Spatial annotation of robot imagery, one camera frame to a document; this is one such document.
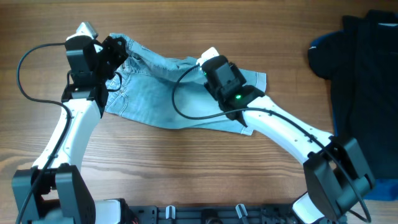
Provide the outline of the light blue denim shorts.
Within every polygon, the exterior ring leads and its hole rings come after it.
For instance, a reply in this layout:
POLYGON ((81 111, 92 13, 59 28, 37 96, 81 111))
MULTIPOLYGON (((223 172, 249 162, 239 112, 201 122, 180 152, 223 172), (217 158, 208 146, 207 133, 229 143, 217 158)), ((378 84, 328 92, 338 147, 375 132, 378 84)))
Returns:
POLYGON ((217 101, 204 87, 205 76, 197 62, 163 57, 125 34, 112 33, 127 44, 127 60, 118 75, 107 81, 112 90, 105 107, 107 113, 165 129, 202 128, 250 136, 252 129, 220 113, 217 101))

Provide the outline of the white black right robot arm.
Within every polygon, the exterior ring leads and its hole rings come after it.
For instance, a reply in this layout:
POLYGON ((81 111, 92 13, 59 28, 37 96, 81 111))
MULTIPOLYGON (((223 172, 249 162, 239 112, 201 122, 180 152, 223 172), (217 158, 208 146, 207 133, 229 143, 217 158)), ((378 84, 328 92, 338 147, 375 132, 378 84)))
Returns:
POLYGON ((301 222, 337 221, 357 203, 362 220, 371 222, 363 198, 374 188, 375 178, 355 138, 334 136, 284 111, 263 91, 247 85, 239 68, 223 55, 202 56, 197 64, 205 88, 227 118, 267 136, 303 166, 307 191, 292 205, 301 222))

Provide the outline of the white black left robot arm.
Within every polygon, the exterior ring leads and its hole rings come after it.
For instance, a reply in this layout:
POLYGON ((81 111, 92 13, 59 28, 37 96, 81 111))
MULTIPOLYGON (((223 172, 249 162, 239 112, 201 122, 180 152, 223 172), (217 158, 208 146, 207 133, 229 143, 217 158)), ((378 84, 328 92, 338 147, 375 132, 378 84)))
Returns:
POLYGON ((96 202, 81 174, 90 136, 103 117, 106 82, 119 77, 128 58, 126 41, 108 36, 76 35, 62 46, 70 65, 61 100, 60 119, 43 153, 30 169, 17 170, 12 190, 16 223, 131 223, 134 218, 123 199, 96 202))

